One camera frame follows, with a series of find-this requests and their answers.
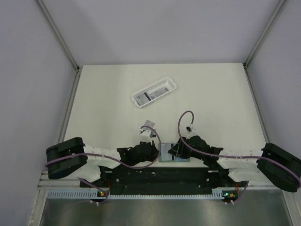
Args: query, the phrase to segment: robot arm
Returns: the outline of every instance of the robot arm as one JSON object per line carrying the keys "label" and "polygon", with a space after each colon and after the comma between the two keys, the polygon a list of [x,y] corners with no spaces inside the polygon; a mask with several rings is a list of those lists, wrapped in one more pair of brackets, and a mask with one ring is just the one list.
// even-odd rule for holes
{"label": "robot arm", "polygon": [[287,170],[284,170],[283,168],[265,159],[241,158],[241,156],[259,156],[263,158],[269,158],[285,166],[298,177],[300,177],[301,160],[277,145],[266,144],[261,150],[227,150],[209,146],[193,131],[194,128],[192,125],[186,129],[189,135],[188,138],[184,137],[184,141],[190,146],[208,154],[236,156],[236,158],[211,157],[197,153],[189,149],[181,141],[181,139],[179,139],[178,145],[174,146],[168,151],[170,154],[183,159],[194,157],[203,160],[204,164],[207,165],[211,170],[218,170],[219,172],[223,172],[223,174],[225,170],[227,170],[227,176],[235,182],[256,181],[272,183],[278,188],[289,192],[296,192],[299,188],[299,182]]}
{"label": "robot arm", "polygon": [[[280,189],[289,192],[296,192],[299,188],[298,180],[291,173],[264,159],[272,159],[300,177],[301,160],[280,147],[266,144],[261,150],[227,150],[208,145],[195,133],[192,125],[186,129],[188,136],[187,138],[183,137],[183,140],[203,153],[191,150],[181,139],[168,153],[182,159],[192,157],[202,160],[208,166],[207,181],[205,182],[208,188],[219,185],[231,186],[235,182],[242,181],[271,182]],[[100,178],[105,180],[105,167],[113,169],[121,163],[134,166],[140,162],[154,161],[159,152],[154,143],[150,142],[152,136],[150,130],[141,130],[141,137],[147,142],[140,142],[135,147],[117,149],[91,147],[84,144],[82,138],[79,137],[67,140],[47,149],[48,162],[70,155],[83,155],[48,164],[48,177],[49,179],[60,179],[71,175],[76,178],[83,178],[88,182],[95,182]],[[257,156],[257,158],[241,158],[241,156]],[[217,171],[218,173],[213,174],[209,171]]]}
{"label": "robot arm", "polygon": [[84,144],[80,137],[64,141],[46,150],[47,161],[79,153],[100,154],[102,157],[82,155],[51,164],[48,166],[49,179],[61,179],[71,175],[76,178],[83,178],[88,182],[94,182],[105,173],[104,167],[113,169],[120,165],[115,160],[104,158],[104,155],[133,166],[144,161],[154,161],[158,155],[158,150],[151,142],[140,142],[135,147],[129,148],[102,149]]}

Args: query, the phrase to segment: purple cable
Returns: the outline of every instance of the purple cable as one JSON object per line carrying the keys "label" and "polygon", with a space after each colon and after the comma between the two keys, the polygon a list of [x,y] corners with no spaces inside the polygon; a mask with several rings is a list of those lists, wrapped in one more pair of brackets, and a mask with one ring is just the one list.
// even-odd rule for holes
{"label": "purple cable", "polygon": [[180,136],[180,139],[181,141],[188,147],[190,148],[191,150],[195,151],[195,152],[198,152],[200,154],[204,154],[204,155],[208,155],[208,156],[211,156],[211,157],[218,157],[218,158],[229,158],[229,159],[264,159],[264,160],[267,160],[277,166],[279,166],[280,168],[286,170],[288,173],[290,173],[298,182],[299,182],[299,188],[301,187],[301,180],[300,178],[294,173],[292,172],[289,168],[285,167],[284,165],[276,162],[275,160],[272,160],[272,159],[269,159],[269,158],[266,158],[266,157],[261,157],[261,156],[231,156],[231,155],[218,155],[218,154],[210,154],[210,153],[206,153],[206,152],[203,152],[203,151],[200,151],[200,150],[197,150],[193,147],[191,147],[189,144],[187,144],[185,142],[185,140],[182,138],[182,135],[180,133],[180,123],[181,123],[181,120],[183,118],[183,116],[187,113],[191,113],[192,114],[192,121],[191,123],[193,123],[194,121],[194,114],[192,111],[185,111],[181,116],[180,116],[180,119],[179,119],[179,122],[178,122],[178,133],[179,133],[179,136]]}
{"label": "purple cable", "polygon": [[241,196],[243,195],[243,193],[245,193],[246,188],[248,187],[248,185],[249,185],[249,181],[247,181],[247,183],[246,183],[246,185],[245,185],[243,191],[241,192],[240,196],[239,196],[235,201],[233,201],[233,205],[234,205],[235,203],[237,203],[237,202],[241,199]]}
{"label": "purple cable", "polygon": [[96,188],[98,191],[101,191],[105,194],[105,199],[102,200],[100,203],[103,204],[104,202],[106,202],[108,200],[108,197],[109,197],[109,192],[106,192],[105,190],[101,189],[100,187],[97,187],[93,184],[91,184],[90,182],[86,181],[85,179],[83,178],[77,178],[78,180],[80,180],[81,182],[85,183],[86,185],[89,185],[93,188]]}
{"label": "purple cable", "polygon": [[49,166],[49,165],[51,165],[51,164],[53,164],[53,163],[56,163],[56,162],[58,162],[58,161],[62,161],[62,160],[65,160],[65,159],[71,159],[71,158],[74,158],[74,157],[77,157],[77,156],[85,155],[85,156],[98,156],[98,157],[104,156],[104,158],[114,160],[114,161],[116,161],[116,162],[119,162],[121,165],[124,165],[124,166],[126,166],[126,167],[129,167],[129,168],[135,169],[135,170],[140,170],[140,169],[147,168],[147,167],[151,166],[152,164],[154,164],[154,163],[157,161],[157,159],[159,158],[159,156],[161,155],[162,143],[161,143],[161,139],[160,139],[158,133],[157,133],[152,127],[150,127],[150,126],[142,126],[141,128],[149,128],[149,129],[151,129],[151,130],[156,134],[156,136],[157,136],[157,138],[158,138],[158,140],[159,140],[159,153],[158,153],[156,159],[155,159],[154,161],[152,161],[150,164],[146,165],[146,166],[130,166],[130,165],[127,165],[127,164],[125,164],[124,162],[118,160],[118,159],[115,159],[115,158],[110,157],[110,156],[107,156],[107,155],[102,155],[102,154],[95,154],[95,153],[79,153],[79,154],[68,155],[68,156],[65,156],[65,157],[62,157],[62,158],[58,158],[58,159],[51,160],[51,161],[49,161],[49,162],[47,162],[47,163],[45,164],[45,167],[47,167],[47,166]]}

